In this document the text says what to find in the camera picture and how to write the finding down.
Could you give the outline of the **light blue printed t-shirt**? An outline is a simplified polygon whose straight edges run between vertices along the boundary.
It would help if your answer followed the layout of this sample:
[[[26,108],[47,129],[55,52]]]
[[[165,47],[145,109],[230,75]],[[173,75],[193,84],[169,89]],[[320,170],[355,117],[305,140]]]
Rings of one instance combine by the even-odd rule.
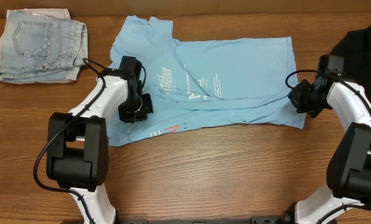
[[[124,56],[142,63],[154,111],[133,124],[112,118],[111,146],[235,123],[304,126],[305,116],[288,99],[298,82],[290,37],[184,42],[173,38],[173,27],[129,16],[116,37],[111,66]]]

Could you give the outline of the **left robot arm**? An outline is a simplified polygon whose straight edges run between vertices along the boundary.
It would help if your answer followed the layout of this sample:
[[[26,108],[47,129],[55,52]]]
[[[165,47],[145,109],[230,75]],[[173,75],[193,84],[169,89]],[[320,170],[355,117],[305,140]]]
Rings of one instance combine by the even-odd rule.
[[[105,189],[108,173],[106,126],[114,113],[124,123],[144,121],[153,112],[151,97],[142,93],[139,68],[106,68],[95,89],[68,113],[49,119],[48,142],[39,154],[46,158],[47,177],[57,182],[54,192],[70,194],[83,223],[119,223],[118,212]]]

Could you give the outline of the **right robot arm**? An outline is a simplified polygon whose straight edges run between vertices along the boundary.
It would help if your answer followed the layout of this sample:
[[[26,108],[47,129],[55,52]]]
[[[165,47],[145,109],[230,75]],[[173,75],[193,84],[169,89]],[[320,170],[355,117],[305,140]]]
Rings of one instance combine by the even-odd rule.
[[[345,133],[328,164],[326,183],[273,223],[335,223],[353,208],[371,211],[371,104],[363,86],[318,75],[314,83],[303,80],[291,87],[288,97],[298,113],[312,117],[334,110]]]

